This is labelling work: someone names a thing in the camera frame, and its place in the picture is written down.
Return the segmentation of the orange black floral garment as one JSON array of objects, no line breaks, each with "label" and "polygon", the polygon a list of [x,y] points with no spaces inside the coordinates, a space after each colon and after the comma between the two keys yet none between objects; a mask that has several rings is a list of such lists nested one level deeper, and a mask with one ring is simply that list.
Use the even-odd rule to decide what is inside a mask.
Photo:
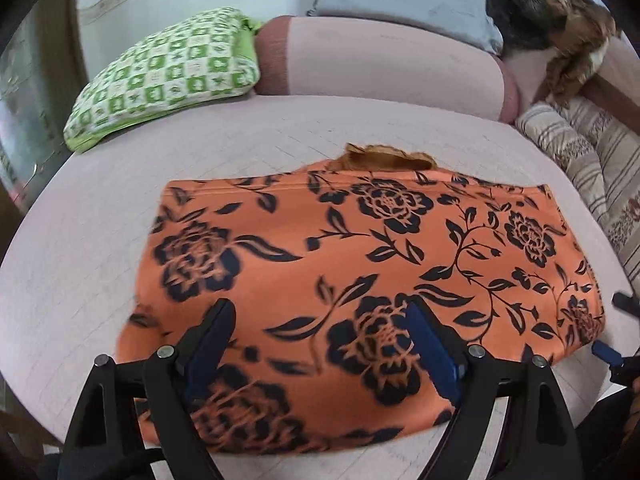
[{"label": "orange black floral garment", "polygon": [[550,188],[416,162],[168,183],[116,358],[175,344],[221,299],[235,329],[190,411],[223,453],[354,448],[450,419],[409,304],[511,361],[558,362],[605,324]]}]

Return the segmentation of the striped beige folded quilt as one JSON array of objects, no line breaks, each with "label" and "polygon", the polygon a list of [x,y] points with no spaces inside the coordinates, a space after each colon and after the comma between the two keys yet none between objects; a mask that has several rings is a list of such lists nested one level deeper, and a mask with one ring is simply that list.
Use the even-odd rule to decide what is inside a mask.
[{"label": "striped beige folded quilt", "polygon": [[639,136],[578,96],[566,107],[538,102],[515,127],[572,182],[639,289]]}]

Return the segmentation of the brown fur trimmed garment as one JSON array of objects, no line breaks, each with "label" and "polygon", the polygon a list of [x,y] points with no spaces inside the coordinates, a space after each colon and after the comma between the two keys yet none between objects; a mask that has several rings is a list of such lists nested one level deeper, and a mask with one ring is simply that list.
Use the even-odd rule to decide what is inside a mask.
[{"label": "brown fur trimmed garment", "polygon": [[603,63],[620,36],[614,16],[593,0],[486,0],[502,36],[502,56],[551,49],[534,100],[566,107]]}]

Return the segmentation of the pink bolster cushion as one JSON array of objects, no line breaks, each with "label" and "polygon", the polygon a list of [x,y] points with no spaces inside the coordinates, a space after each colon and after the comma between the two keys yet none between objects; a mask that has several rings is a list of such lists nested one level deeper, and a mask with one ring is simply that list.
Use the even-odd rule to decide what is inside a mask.
[{"label": "pink bolster cushion", "polygon": [[263,96],[406,103],[510,124],[520,92],[500,58],[404,25],[358,18],[273,18],[255,39]]}]

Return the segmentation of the wooden glass panel door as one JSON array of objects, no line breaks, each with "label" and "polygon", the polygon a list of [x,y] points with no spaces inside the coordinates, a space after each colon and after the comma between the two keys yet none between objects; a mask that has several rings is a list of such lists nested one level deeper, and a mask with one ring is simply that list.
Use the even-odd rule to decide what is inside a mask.
[{"label": "wooden glass panel door", "polygon": [[38,0],[1,53],[1,183],[21,212],[70,157],[63,129],[86,82],[75,0]]}]

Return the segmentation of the green white patterned pillow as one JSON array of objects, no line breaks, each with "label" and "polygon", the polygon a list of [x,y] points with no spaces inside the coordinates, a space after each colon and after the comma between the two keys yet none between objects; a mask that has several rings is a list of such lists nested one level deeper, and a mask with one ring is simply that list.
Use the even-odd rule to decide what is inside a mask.
[{"label": "green white patterned pillow", "polygon": [[260,77],[255,36],[261,27],[223,6],[138,41],[79,93],[63,130],[67,148],[83,153],[127,128],[245,96]]}]

